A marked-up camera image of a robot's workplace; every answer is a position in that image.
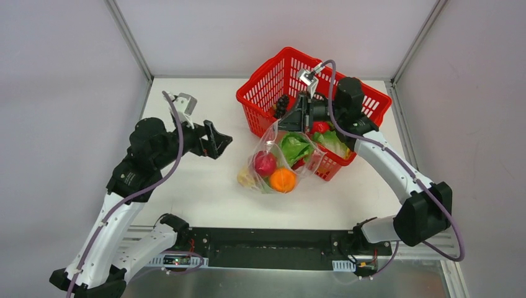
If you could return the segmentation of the napa cabbage toy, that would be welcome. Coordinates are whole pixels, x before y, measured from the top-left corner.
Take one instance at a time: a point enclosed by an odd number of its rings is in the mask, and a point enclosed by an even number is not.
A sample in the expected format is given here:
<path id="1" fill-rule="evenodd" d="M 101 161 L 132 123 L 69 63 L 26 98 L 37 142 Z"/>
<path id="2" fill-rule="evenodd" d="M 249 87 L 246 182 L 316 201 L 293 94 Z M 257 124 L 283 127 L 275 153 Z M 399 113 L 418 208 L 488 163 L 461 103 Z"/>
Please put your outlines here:
<path id="1" fill-rule="evenodd" d="M 311 156 L 316 148 L 311 140 L 300 132 L 286 132 L 279 142 L 279 147 L 290 167 L 297 161 Z"/>

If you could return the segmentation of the clear zip top bag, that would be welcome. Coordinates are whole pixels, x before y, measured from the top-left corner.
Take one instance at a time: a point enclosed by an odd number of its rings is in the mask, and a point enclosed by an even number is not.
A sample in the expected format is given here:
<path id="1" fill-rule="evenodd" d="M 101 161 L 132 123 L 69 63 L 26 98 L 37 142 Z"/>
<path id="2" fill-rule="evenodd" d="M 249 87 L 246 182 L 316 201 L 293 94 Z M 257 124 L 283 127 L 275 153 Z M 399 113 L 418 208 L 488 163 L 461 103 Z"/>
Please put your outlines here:
<path id="1" fill-rule="evenodd" d="M 251 154 L 248 156 L 248 158 L 246 160 L 246 163 L 245 163 L 245 165 L 242 168 L 244 168 L 244 167 L 248 167 L 249 168 L 249 170 L 250 170 L 251 174 L 254 176 L 254 179 L 256 180 L 256 184 L 257 184 L 257 189 L 250 189 L 250 190 L 258 192 L 258 193 L 261 193 L 261 194 L 278 194 L 278 193 L 280 193 L 280 194 L 287 194 L 287 193 L 281 193 L 281 192 L 277 192 L 277 191 L 273 190 L 270 187 L 270 185 L 269 185 L 269 176 L 266 177 L 266 178 L 262 178 L 261 176 L 259 176 L 254 171 L 254 168 L 252 167 L 252 162 L 253 162 L 255 154 L 257 152 L 259 152 L 259 151 L 266 151 L 266 152 L 271 152 L 272 154 L 275 155 L 275 157 L 277 159 L 277 168 L 287 168 L 289 170 L 292 170 L 291 167 L 286 162 L 285 157 L 283 156 L 283 153 L 282 153 L 282 151 L 281 151 L 281 149 L 279 147 L 279 142 L 280 142 L 281 138 L 283 137 L 283 135 L 286 132 L 287 131 L 279 130 L 278 122 L 277 121 L 274 122 L 265 131 L 265 133 L 260 138 L 259 143 L 255 147 L 255 149 L 253 149 Z M 323 160 L 323 158 L 325 156 L 325 152 L 323 152 L 320 149 L 320 147 L 317 146 L 317 144 L 315 144 L 313 141 L 311 141 L 311 142 L 313 143 L 313 145 L 316 148 L 315 148 L 315 150 L 314 150 L 314 152 L 312 153 L 311 156 L 305 158 L 306 165 L 304 167 L 296 170 L 296 171 L 292 170 L 297 176 L 297 181 L 296 181 L 295 188 L 299 185 L 299 183 L 301 182 L 302 179 L 305 179 L 305 178 L 315 174 L 315 172 L 319 168 L 319 166 L 320 166 L 320 164 L 321 164 L 321 162 L 322 162 L 322 160 Z"/>

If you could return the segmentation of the long red chili toy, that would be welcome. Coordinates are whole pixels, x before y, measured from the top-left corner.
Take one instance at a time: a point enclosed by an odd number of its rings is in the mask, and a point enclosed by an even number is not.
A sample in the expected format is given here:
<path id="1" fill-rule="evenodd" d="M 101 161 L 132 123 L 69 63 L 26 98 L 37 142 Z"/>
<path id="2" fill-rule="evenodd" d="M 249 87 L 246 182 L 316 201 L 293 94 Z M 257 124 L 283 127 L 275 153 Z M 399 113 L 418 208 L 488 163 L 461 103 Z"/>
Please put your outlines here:
<path id="1" fill-rule="evenodd" d="M 305 158 L 302 158 L 298 161 L 296 161 L 292 166 L 291 166 L 291 169 L 296 171 L 302 167 L 304 167 L 306 165 L 306 161 L 305 161 Z"/>

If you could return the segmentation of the red apple toy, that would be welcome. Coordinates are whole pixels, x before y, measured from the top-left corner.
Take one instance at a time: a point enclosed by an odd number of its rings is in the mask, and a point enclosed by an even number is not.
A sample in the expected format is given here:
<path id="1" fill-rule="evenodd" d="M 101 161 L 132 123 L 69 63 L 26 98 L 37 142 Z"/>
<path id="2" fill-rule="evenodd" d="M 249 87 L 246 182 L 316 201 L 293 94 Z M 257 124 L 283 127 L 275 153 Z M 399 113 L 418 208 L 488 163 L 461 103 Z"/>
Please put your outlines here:
<path id="1" fill-rule="evenodd" d="M 277 169 L 277 159 L 271 152 L 259 151 L 254 156 L 252 167 L 259 176 L 266 178 Z"/>

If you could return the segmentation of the orange fruit toy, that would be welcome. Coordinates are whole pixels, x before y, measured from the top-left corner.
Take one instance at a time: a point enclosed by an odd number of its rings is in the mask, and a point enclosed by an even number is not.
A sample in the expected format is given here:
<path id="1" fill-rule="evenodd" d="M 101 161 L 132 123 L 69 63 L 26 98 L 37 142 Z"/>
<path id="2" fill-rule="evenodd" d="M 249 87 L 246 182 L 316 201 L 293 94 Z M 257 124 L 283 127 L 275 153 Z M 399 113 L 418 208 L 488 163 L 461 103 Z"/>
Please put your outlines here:
<path id="1" fill-rule="evenodd" d="M 269 176 L 270 187 L 281 193 L 288 193 L 294 190 L 296 186 L 296 174 L 287 168 L 277 168 Z"/>

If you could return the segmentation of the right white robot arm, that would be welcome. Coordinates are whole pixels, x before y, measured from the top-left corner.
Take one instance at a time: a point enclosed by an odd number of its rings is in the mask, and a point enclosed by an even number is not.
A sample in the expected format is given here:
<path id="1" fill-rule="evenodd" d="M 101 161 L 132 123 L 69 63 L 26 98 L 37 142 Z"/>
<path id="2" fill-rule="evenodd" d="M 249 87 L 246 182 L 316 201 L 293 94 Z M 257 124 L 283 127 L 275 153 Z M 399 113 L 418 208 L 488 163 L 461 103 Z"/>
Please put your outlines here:
<path id="1" fill-rule="evenodd" d="M 369 219 L 354 227 L 353 249 L 366 255 L 377 243 L 401 241 L 416 246 L 451 226 L 452 190 L 446 183 L 434 183 L 418 173 L 389 145 L 373 120 L 362 110 L 362 83 L 345 77 L 336 85 L 333 99 L 315 100 L 317 78 L 303 74 L 307 90 L 300 92 L 279 128 L 309 132 L 316 121 L 328 120 L 337 138 L 363 158 L 383 178 L 399 199 L 401 208 L 390 217 Z"/>

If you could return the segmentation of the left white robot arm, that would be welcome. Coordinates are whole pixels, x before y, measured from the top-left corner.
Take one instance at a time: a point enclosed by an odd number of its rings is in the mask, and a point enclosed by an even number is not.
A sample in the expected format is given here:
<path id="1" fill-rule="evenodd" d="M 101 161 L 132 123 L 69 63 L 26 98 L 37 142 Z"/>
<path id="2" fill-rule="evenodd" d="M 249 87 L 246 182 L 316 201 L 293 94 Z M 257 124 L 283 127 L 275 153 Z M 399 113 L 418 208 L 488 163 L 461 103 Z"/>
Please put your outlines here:
<path id="1" fill-rule="evenodd" d="M 138 243 L 121 250 L 121 241 L 153 191 L 186 153 L 219 158 L 232 137 L 213 123 L 178 125 L 172 132 L 161 119 L 140 120 L 130 135 L 124 159 L 114 168 L 98 218 L 74 261 L 52 272 L 49 281 L 68 297 L 120 297 L 132 277 L 156 255 L 189 243 L 189 224 L 163 214 L 158 225 Z"/>

